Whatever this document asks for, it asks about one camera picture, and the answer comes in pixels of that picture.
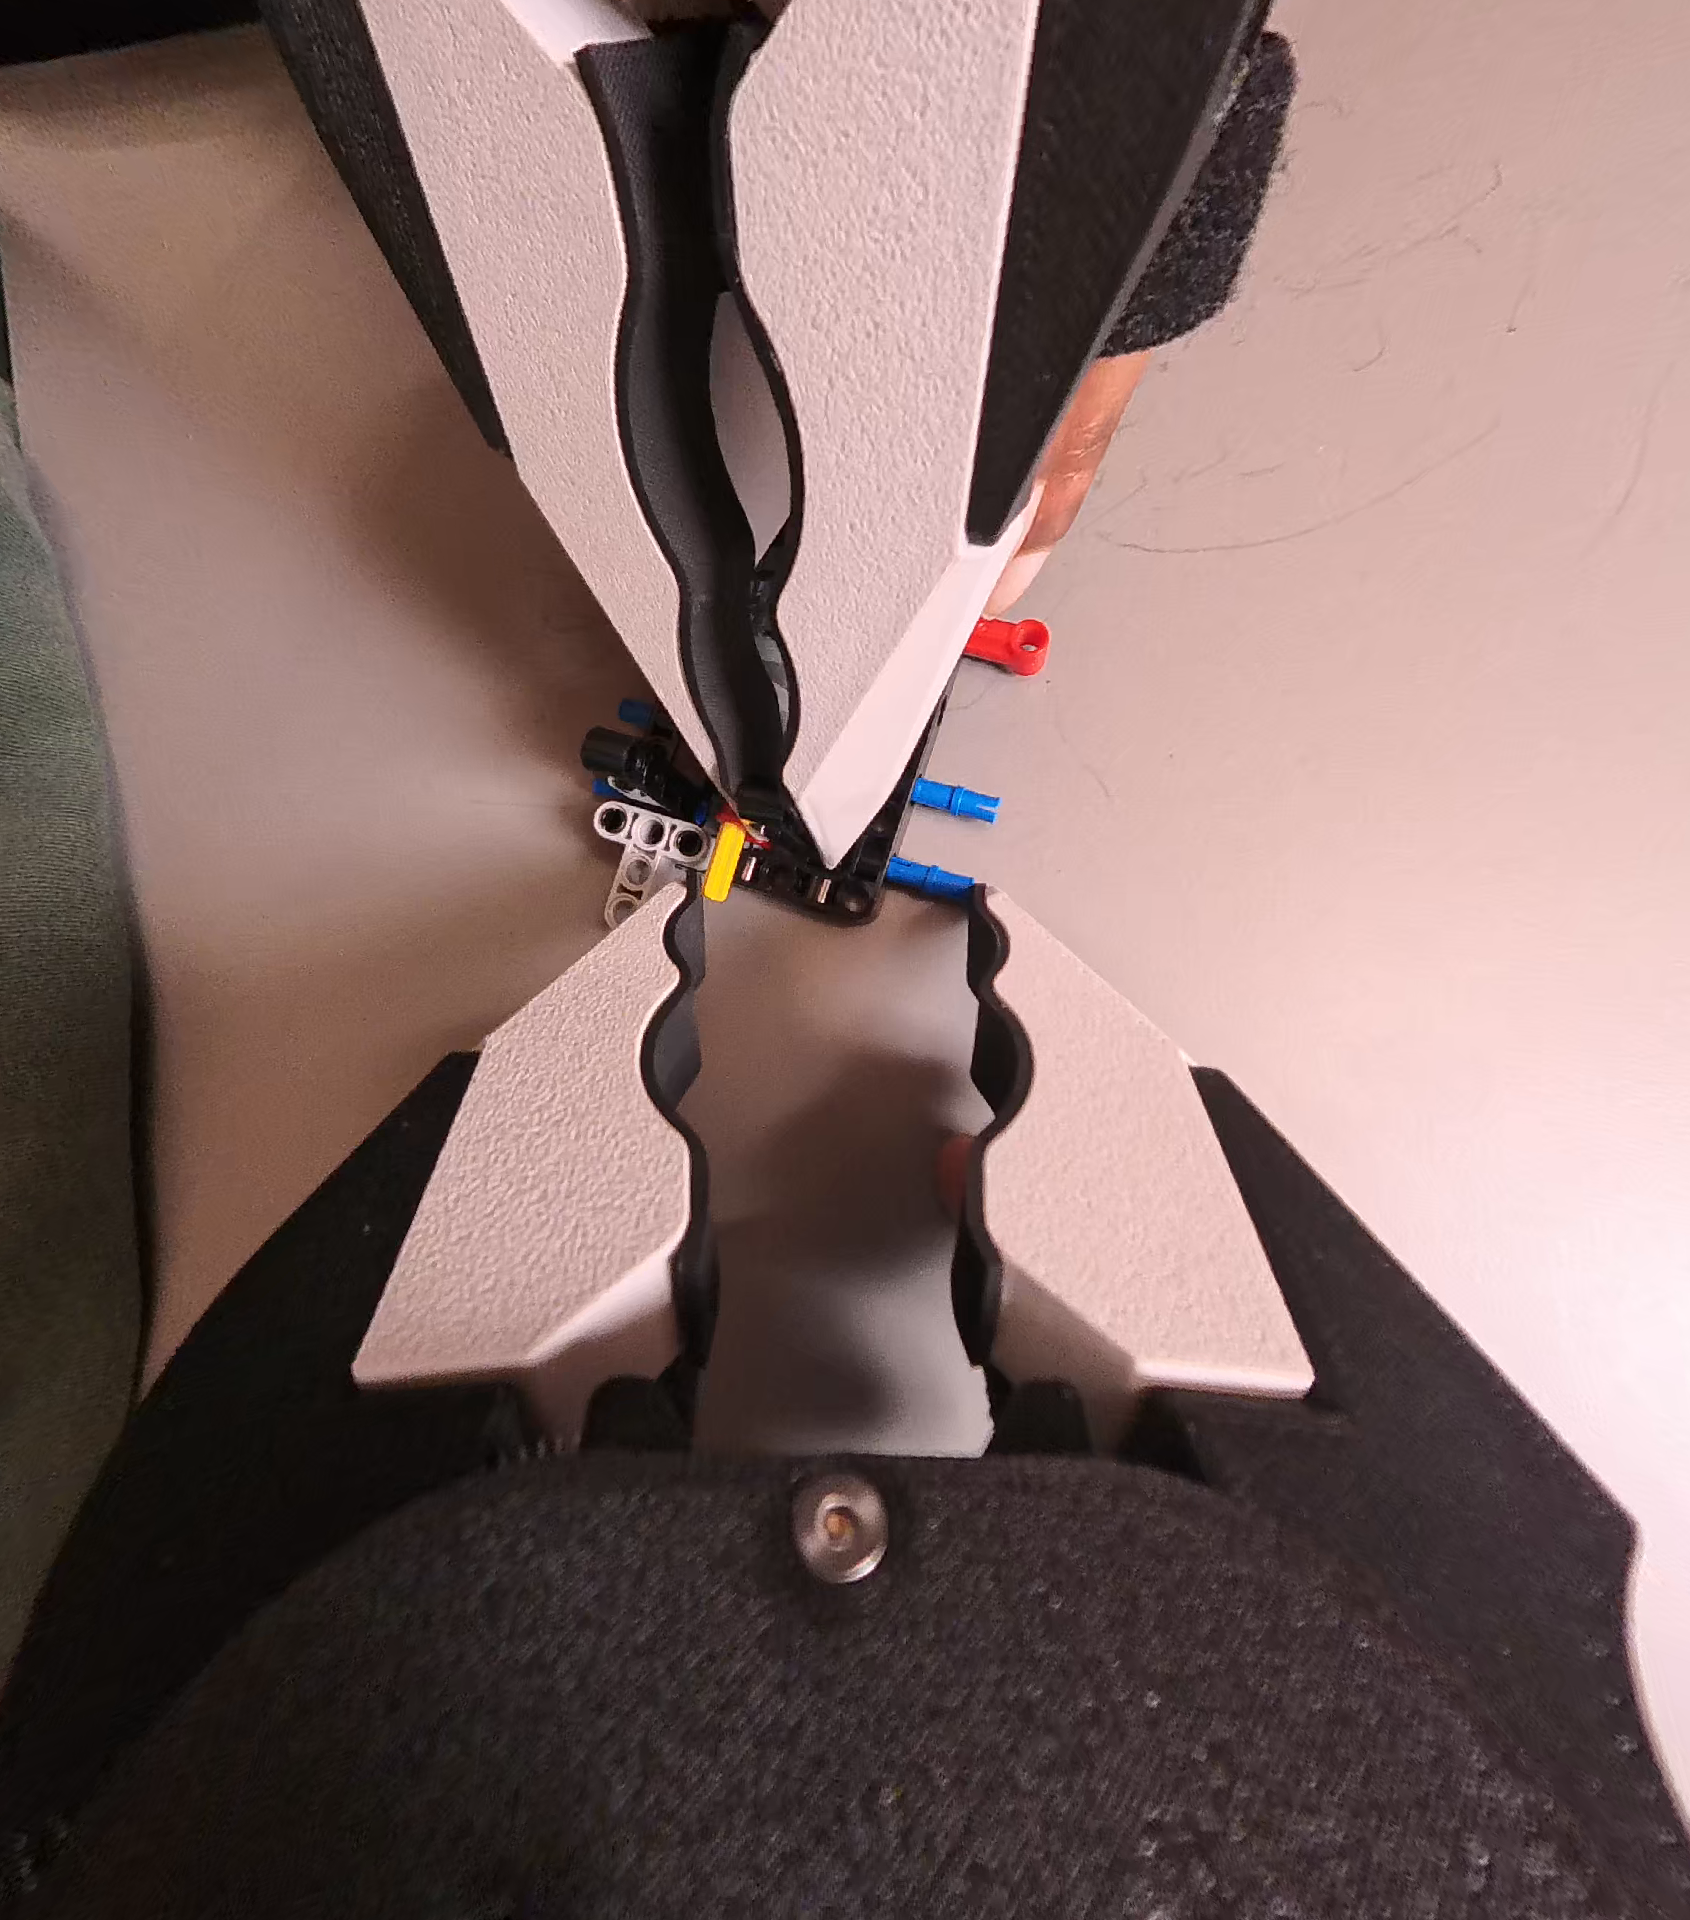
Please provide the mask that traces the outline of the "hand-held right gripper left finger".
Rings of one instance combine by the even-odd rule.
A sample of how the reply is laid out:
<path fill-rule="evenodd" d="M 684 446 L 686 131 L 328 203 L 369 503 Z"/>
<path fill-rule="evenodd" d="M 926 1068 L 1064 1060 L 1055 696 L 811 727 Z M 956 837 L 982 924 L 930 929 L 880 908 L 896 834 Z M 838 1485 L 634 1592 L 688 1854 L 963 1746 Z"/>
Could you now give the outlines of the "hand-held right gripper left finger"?
<path fill-rule="evenodd" d="M 671 879 L 485 1040 L 353 1355 L 363 1387 L 506 1383 L 588 1403 L 710 1361 L 699 886 Z"/>

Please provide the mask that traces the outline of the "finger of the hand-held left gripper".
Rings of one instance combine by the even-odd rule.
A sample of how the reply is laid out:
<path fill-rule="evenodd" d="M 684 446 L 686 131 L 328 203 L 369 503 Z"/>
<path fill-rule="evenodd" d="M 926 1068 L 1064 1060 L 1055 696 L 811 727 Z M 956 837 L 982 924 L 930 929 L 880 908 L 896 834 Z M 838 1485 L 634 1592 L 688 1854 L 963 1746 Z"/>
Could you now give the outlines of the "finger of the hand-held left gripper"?
<path fill-rule="evenodd" d="M 737 29 L 737 298 L 787 414 L 784 792 L 829 866 L 901 780 L 1032 512 L 969 529 L 1041 6 L 799 2 Z"/>
<path fill-rule="evenodd" d="M 728 804 L 774 785 L 756 535 L 714 423 L 727 27 L 365 3 L 525 490 Z"/>

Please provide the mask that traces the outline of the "black frame lego assembly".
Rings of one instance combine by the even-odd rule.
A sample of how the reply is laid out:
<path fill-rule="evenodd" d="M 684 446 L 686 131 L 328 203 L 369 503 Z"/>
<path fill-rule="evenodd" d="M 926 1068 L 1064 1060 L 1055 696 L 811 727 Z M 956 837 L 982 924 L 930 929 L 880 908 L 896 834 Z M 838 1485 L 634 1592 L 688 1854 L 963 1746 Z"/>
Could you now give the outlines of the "black frame lego assembly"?
<path fill-rule="evenodd" d="M 990 825 L 1002 800 L 929 772 L 950 698 L 943 694 L 902 774 L 872 822 L 841 862 L 827 863 L 811 832 L 774 801 L 737 809 L 691 760 L 664 707 L 626 698 L 620 727 L 592 727 L 580 762 L 592 780 L 592 830 L 616 848 L 619 863 L 602 905 L 616 929 L 647 899 L 674 883 L 700 879 L 710 899 L 749 890 L 838 928 L 872 924 L 889 886 L 922 899 L 960 904 L 972 875 L 954 873 L 901 852 L 917 809 Z"/>

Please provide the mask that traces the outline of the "person's left hand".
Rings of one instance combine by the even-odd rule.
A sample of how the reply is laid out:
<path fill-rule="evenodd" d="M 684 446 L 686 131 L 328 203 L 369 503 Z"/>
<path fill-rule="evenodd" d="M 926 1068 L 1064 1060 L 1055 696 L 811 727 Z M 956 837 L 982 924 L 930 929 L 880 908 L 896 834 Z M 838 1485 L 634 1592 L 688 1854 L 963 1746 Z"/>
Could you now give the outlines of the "person's left hand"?
<path fill-rule="evenodd" d="M 1080 378 L 1037 474 L 1035 514 L 982 607 L 1005 618 L 1077 523 L 1107 452 L 1152 361 L 1152 350 L 1099 355 Z"/>

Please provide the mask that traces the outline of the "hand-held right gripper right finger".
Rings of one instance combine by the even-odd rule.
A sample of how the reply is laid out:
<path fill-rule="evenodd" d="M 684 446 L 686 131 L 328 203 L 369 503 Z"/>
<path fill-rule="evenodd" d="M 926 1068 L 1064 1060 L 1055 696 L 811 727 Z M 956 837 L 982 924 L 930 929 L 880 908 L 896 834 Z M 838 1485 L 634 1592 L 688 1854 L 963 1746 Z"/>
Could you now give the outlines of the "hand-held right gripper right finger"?
<path fill-rule="evenodd" d="M 978 886 L 956 1330 L 1088 1412 L 1149 1390 L 1298 1403 L 1315 1364 L 1184 1049 L 1025 905 Z"/>

